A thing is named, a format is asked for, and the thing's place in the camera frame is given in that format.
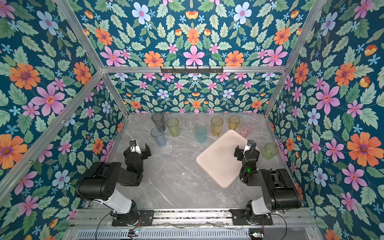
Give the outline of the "beige plastic tray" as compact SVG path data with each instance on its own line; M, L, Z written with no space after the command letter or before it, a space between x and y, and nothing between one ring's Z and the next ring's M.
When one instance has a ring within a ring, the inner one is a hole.
M234 130L226 131L196 157L196 163L222 189L228 188L236 179L243 179L253 168L243 168L234 157L235 148L245 149L247 139Z

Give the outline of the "light blue tumbler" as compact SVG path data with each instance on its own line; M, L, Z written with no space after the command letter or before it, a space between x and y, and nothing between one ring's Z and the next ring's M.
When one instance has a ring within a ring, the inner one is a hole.
M150 134L154 138L155 142L159 147L163 147L167 144L165 132L162 127L154 127L151 130Z

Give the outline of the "grey smoky tumbler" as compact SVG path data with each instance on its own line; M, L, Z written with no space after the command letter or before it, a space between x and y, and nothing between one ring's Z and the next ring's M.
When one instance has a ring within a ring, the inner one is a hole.
M152 114L151 119L157 128L162 128L163 131L166 130L166 122L163 113L154 113Z

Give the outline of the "tall green faceted tumbler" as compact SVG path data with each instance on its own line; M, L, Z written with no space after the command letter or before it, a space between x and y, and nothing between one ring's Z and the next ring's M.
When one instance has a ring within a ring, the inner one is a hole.
M166 121L166 125L171 133L171 136L173 138L176 138L179 136L180 134L180 130L179 130L179 120L177 118L169 118L167 121Z

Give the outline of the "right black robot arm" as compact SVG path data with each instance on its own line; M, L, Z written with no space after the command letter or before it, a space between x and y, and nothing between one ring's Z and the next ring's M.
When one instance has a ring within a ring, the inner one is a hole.
M251 225L266 220L272 212L300 209L302 198L286 169L259 169L260 151L256 143L235 148L234 157L242 163L240 181L248 187L260 187L261 196L248 201L241 218Z

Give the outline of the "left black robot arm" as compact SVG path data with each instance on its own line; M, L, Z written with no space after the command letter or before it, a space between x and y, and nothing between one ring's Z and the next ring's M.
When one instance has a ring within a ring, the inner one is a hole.
M116 185L138 187L143 179L144 160L151 155L147 144L141 150L137 141L130 141L124 151L126 168L122 168L120 162L94 163L78 181L76 196L109 208L110 215L114 218L113 226L143 224L145 218L138 211L136 202L121 194Z

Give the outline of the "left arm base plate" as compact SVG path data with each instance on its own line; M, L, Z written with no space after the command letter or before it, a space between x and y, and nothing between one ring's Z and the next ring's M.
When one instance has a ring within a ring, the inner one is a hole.
M127 214L114 214L113 227L148 227L154 220L153 210L134 210Z

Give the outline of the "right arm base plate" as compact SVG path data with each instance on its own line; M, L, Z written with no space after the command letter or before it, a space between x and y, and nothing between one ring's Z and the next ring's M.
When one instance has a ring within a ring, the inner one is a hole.
M251 210L230 209L233 225L235 226L272 226L271 215L255 215Z

